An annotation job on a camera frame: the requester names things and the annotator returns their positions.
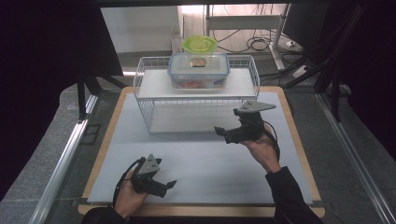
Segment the green lid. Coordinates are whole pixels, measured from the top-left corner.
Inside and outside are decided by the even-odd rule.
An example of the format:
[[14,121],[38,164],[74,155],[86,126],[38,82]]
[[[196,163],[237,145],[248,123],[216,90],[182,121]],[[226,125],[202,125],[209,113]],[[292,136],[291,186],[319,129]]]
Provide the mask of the green lid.
[[218,42],[206,35],[193,35],[183,41],[181,47],[189,53],[211,54],[218,47]]

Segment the white wall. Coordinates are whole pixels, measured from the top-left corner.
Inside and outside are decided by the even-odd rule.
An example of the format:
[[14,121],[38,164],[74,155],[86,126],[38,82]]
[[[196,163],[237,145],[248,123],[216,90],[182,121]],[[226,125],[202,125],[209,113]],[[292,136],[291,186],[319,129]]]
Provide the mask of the white wall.
[[117,53],[171,50],[173,29],[181,27],[180,7],[102,8]]

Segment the human hand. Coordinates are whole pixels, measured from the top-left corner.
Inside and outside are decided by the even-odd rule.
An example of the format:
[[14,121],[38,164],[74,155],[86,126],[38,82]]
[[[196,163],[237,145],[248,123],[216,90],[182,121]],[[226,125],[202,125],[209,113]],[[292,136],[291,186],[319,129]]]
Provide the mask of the human hand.
[[123,218],[128,218],[136,212],[149,196],[147,193],[136,193],[136,191],[134,191],[134,185],[130,180],[133,172],[134,171],[131,170],[125,176],[125,180],[120,186],[119,195],[114,205],[114,211]]
[[[264,128],[269,133],[271,132],[267,124],[264,124]],[[281,169],[274,143],[265,134],[262,134],[256,141],[243,141],[241,144],[248,148],[253,158],[262,165],[267,173],[276,173]]]

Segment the wire rack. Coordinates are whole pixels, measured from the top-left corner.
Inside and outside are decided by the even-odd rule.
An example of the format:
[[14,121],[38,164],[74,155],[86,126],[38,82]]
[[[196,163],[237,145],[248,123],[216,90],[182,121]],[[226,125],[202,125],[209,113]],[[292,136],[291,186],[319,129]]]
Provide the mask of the wire rack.
[[224,90],[176,90],[167,75],[170,57],[140,59],[134,95],[150,133],[214,132],[239,124],[233,109],[255,101],[260,81],[253,57],[228,56],[231,73]]

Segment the sleeve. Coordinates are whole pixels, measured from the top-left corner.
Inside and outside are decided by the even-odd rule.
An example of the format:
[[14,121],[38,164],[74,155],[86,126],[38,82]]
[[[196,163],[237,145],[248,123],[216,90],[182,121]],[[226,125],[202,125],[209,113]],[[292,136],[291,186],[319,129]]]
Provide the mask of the sleeve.
[[271,187],[276,213],[289,223],[323,223],[304,202],[303,194],[288,167],[265,176]]
[[91,209],[82,219],[81,224],[124,224],[126,220],[117,214],[112,207]]

